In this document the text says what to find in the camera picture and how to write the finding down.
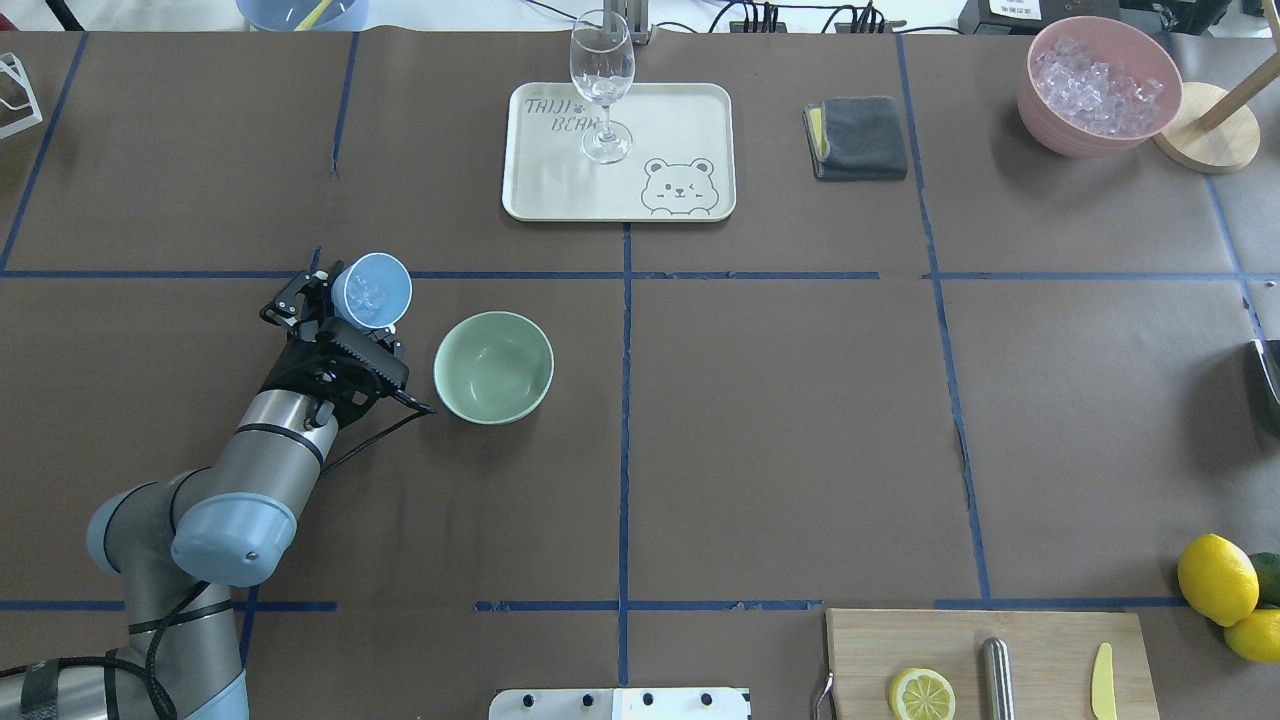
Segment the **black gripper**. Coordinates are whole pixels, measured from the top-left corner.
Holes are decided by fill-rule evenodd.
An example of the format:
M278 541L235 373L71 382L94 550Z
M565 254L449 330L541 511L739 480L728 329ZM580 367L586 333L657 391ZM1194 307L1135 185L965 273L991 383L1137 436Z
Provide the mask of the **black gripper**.
M333 316L328 272L300 272L259 311L287 328L285 346L260 389L284 389L333 405L340 427L357 421L379 398L410 402L410 369L393 325L361 331Z

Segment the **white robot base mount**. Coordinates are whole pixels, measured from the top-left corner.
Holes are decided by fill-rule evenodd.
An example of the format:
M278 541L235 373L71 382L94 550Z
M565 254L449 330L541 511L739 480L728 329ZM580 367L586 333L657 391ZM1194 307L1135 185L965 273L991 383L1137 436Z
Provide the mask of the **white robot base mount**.
M508 689L489 719L750 719L748 689L732 687Z

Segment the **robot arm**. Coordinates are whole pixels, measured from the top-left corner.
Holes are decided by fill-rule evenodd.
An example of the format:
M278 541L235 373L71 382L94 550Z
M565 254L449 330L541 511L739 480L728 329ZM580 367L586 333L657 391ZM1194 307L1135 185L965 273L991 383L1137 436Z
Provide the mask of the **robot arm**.
M247 673L230 598L291 547L339 430L379 398L413 406L393 325L339 316L342 264L298 273L261 310L285 347L210 466L105 502L90 555L122 579L128 641L99 656L3 673L5 719L246 719Z

